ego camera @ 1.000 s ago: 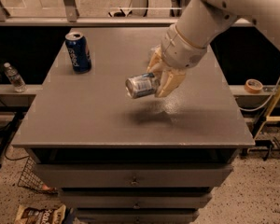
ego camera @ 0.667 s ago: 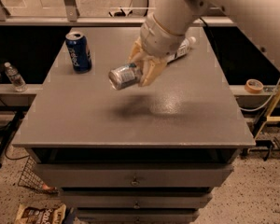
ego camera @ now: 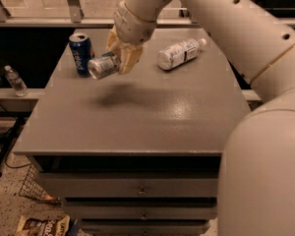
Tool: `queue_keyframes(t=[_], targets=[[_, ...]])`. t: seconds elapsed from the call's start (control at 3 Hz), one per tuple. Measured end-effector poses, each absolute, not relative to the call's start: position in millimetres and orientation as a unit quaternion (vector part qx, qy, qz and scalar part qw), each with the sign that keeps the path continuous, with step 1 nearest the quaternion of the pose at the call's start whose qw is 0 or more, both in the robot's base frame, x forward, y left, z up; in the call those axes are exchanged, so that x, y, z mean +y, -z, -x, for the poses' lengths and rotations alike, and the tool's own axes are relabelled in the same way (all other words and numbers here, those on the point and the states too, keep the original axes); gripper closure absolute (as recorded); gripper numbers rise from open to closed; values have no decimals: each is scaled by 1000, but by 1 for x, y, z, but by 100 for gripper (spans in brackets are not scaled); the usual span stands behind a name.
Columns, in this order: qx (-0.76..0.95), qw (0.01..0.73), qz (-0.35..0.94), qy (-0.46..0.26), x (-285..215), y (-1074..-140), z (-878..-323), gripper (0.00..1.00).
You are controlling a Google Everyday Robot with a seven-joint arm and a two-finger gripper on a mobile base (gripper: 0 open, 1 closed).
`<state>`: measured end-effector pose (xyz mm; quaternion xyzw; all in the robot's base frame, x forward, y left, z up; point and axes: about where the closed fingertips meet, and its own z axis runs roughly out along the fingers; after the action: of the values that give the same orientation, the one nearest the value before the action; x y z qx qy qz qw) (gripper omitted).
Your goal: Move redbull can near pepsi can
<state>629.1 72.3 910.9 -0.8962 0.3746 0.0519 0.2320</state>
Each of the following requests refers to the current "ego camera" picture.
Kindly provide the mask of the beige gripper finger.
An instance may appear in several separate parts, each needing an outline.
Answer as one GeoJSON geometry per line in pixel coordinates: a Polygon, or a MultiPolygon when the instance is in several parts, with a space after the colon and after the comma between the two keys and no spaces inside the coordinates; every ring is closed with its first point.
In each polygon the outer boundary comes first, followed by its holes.
{"type": "Polygon", "coordinates": [[[130,73],[134,66],[140,61],[142,53],[143,46],[141,44],[123,44],[120,47],[121,64],[119,74],[125,75],[130,73]]]}
{"type": "Polygon", "coordinates": [[[118,36],[116,28],[113,27],[107,36],[106,51],[113,52],[118,57],[121,56],[121,45],[123,40],[118,36]]]}

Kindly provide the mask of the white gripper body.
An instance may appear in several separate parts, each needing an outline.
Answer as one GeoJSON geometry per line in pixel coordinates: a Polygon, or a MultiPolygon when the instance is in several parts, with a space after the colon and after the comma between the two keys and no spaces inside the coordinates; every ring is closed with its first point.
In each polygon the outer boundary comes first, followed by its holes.
{"type": "Polygon", "coordinates": [[[114,17],[114,27],[122,40],[139,44],[150,40],[156,28],[156,20],[138,18],[127,8],[126,2],[121,1],[114,17]]]}

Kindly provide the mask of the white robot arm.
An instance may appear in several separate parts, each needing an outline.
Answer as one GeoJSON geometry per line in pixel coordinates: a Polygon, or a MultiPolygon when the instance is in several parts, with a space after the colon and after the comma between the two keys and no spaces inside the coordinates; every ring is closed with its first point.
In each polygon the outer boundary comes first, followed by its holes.
{"type": "MultiPolygon", "coordinates": [[[[107,39],[128,73],[171,0],[124,0],[107,39]]],[[[219,236],[295,236],[295,30],[250,0],[180,0],[263,101],[234,129],[218,177],[219,236]]]]}

